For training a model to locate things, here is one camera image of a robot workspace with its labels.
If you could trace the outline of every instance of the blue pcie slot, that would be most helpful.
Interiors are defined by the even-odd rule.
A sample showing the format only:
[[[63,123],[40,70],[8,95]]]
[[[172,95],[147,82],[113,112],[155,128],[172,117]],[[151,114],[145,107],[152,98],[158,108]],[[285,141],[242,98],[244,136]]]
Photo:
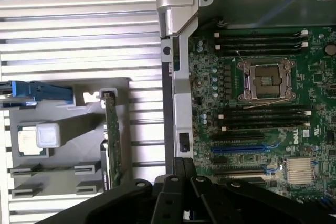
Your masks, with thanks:
[[[212,147],[212,153],[241,153],[241,152],[267,152],[269,149],[264,145],[235,146],[235,147]]]

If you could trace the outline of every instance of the capacitor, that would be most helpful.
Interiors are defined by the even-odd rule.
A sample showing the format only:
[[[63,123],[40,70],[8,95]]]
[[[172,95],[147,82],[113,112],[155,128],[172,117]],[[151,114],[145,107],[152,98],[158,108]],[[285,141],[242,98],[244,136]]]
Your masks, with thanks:
[[[199,46],[198,48],[197,48],[197,52],[202,52],[203,51],[203,47],[202,46]]]
[[[326,45],[324,48],[324,52],[326,55],[329,55],[329,56],[336,55],[336,44],[331,43],[331,44]]]

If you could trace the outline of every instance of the motherboard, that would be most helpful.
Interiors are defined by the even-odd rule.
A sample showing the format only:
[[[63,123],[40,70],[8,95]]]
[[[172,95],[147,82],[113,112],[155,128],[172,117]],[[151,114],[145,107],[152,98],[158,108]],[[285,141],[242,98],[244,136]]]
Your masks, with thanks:
[[[336,28],[196,31],[194,163],[298,201],[336,199]]]

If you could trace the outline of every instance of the white slatted panel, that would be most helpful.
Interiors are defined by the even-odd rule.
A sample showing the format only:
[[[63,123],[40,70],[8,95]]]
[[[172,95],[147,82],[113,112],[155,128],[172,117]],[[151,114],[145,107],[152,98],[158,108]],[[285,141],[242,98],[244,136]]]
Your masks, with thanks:
[[[165,173],[155,0],[0,0],[0,18],[2,81],[130,78],[134,176],[154,181]],[[35,223],[91,197],[8,196],[14,184],[7,168],[13,162],[4,125],[7,112],[0,116],[3,224]],[[161,166],[141,167],[148,162]]]

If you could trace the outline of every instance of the cpu socket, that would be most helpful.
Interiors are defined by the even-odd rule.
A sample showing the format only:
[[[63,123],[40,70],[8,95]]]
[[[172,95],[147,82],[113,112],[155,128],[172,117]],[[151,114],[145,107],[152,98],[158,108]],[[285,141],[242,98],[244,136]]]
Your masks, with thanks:
[[[244,93],[239,101],[269,103],[289,101],[292,92],[291,69],[295,66],[288,59],[251,59],[240,62],[237,68],[244,73]]]

